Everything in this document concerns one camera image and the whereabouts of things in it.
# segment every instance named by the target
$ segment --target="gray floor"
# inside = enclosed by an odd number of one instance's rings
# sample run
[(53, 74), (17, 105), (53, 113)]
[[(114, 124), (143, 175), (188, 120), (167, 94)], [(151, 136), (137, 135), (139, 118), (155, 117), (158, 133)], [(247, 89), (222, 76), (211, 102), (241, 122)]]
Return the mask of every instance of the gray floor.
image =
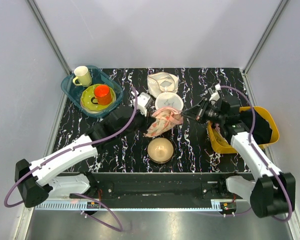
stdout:
[[(245, 205), (238, 210), (247, 209)], [(253, 212), (235, 218), (204, 216), (197, 212), (116, 212), (126, 232), (120, 233), (76, 211), (36, 210), (27, 240), (292, 240), (289, 227)], [(105, 211), (95, 217), (115, 225)]]

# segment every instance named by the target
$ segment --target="beige bowl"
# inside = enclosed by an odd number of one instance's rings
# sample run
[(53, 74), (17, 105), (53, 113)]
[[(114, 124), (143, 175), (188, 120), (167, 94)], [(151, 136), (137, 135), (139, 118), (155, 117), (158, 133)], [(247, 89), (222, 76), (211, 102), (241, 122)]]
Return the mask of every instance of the beige bowl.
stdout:
[(174, 146), (163, 137), (153, 139), (148, 145), (148, 155), (157, 164), (168, 162), (174, 154)]

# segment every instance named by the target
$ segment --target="green plate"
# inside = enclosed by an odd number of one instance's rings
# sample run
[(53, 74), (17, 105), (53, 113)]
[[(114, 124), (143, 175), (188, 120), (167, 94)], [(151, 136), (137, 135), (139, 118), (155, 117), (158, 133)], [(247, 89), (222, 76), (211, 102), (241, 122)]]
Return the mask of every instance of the green plate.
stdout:
[(91, 85), (89, 86), (86, 90), (83, 91), (82, 96), (81, 96), (81, 106), (88, 112), (93, 112), (93, 113), (97, 113), (100, 112), (104, 109), (106, 109), (107, 107), (109, 107), (112, 103), (114, 103), (116, 101), (116, 94), (115, 91), (110, 88), (110, 93), (111, 93), (111, 97), (112, 97), (112, 102), (110, 102), (108, 105), (100, 105), (100, 104), (95, 104), (92, 103), (92, 99), (94, 98), (95, 94), (94, 94), (94, 90), (96, 87), (100, 86), (102, 84), (95, 84), (95, 85)]

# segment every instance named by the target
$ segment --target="yellow mug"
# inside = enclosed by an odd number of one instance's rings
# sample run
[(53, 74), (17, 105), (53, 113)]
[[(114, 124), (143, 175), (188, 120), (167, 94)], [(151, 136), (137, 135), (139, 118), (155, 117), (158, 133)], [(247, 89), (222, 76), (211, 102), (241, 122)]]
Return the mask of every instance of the yellow mug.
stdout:
[(91, 75), (86, 66), (78, 66), (74, 70), (75, 78), (73, 78), (72, 82), (76, 86), (89, 87), (92, 84)]

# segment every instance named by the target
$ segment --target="white wall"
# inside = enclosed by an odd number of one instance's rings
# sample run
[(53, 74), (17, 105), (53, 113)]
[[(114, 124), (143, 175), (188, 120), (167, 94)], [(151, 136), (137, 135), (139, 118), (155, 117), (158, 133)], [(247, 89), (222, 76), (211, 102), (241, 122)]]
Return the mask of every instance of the white wall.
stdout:
[[(42, 158), (64, 77), (26, 1), (0, 0), (0, 240), (18, 220), (18, 207), (4, 207), (15, 164)], [(20, 200), (15, 192), (9, 202)]]
[(36, 0), (74, 69), (240, 67), (280, 0)]
[(290, 1), (248, 73), (259, 106), (278, 126), (275, 162), (296, 178), (300, 213), (300, 0)]

